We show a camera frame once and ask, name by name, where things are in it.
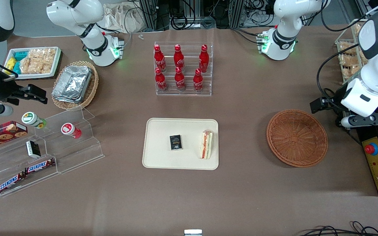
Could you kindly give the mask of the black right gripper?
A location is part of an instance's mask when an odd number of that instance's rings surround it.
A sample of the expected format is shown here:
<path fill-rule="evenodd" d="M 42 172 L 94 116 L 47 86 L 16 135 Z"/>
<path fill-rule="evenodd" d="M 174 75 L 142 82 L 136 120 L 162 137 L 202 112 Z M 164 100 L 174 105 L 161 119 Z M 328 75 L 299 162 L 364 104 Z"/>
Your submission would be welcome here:
<path fill-rule="evenodd" d="M 0 80 L 0 101 L 18 105 L 19 99 L 34 100 L 42 104 L 47 104 L 46 91 L 36 85 L 22 87 L 17 85 L 14 80 L 5 82 Z"/>

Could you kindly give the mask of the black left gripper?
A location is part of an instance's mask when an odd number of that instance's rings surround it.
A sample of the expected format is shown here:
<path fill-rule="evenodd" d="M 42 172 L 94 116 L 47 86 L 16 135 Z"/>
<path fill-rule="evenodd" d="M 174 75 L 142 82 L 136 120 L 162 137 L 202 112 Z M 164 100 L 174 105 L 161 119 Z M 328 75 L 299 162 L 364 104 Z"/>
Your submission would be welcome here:
<path fill-rule="evenodd" d="M 345 96 L 345 92 L 347 90 L 347 86 L 341 86 L 336 91 L 332 91 L 329 88 L 325 88 L 325 92 L 329 92 L 329 98 L 332 100 L 332 102 L 340 107 L 336 108 L 335 106 L 331 105 L 333 107 L 333 111 L 335 113 L 342 113 L 342 112 L 348 112 L 348 109 L 341 104 L 341 100 Z M 310 103 L 310 111 L 312 114 L 316 114 L 317 112 L 324 111 L 330 109 L 330 106 L 328 105 L 327 99 L 320 97 Z"/>

